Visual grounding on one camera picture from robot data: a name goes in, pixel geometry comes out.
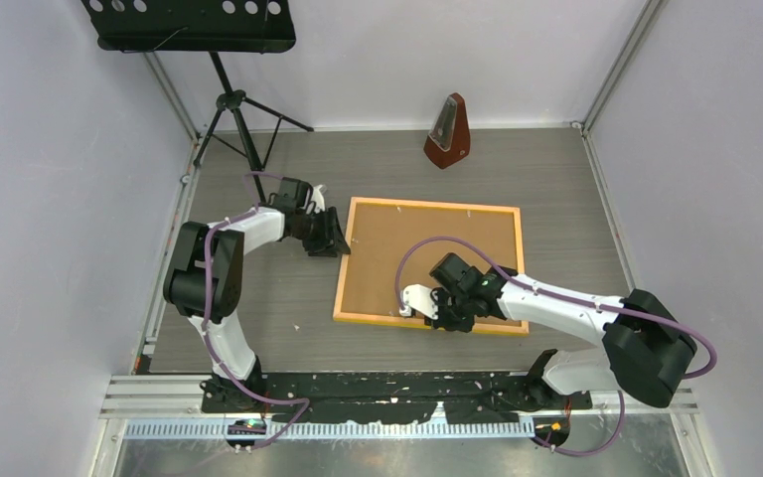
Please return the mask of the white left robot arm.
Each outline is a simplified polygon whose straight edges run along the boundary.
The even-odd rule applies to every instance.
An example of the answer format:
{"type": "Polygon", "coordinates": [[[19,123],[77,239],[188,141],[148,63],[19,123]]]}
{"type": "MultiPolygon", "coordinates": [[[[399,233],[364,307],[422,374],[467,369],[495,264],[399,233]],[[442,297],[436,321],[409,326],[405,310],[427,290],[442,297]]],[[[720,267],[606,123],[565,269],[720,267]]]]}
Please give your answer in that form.
{"type": "Polygon", "coordinates": [[[237,307],[247,254],[282,241],[299,240],[310,256],[350,253],[324,185],[282,177],[263,204],[217,222],[181,225],[163,284],[163,297],[196,328],[212,360],[209,393],[227,389],[238,409],[257,409],[266,385],[260,360],[249,347],[237,307]]]}

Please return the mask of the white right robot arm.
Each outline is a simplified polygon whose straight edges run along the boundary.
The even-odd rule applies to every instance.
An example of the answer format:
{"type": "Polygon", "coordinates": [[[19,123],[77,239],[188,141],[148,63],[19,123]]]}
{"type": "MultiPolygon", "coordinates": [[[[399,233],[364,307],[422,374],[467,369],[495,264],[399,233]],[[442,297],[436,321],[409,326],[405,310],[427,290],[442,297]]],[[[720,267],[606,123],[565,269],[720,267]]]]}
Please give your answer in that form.
{"type": "Polygon", "coordinates": [[[536,323],[590,344],[575,352],[540,353],[522,380],[529,410],[555,406],[584,392],[620,391],[664,408],[687,374],[696,343],[650,292],[596,297],[556,287],[512,268],[486,272],[446,254],[430,271],[435,307],[428,325],[469,332],[478,317],[536,323]]]}

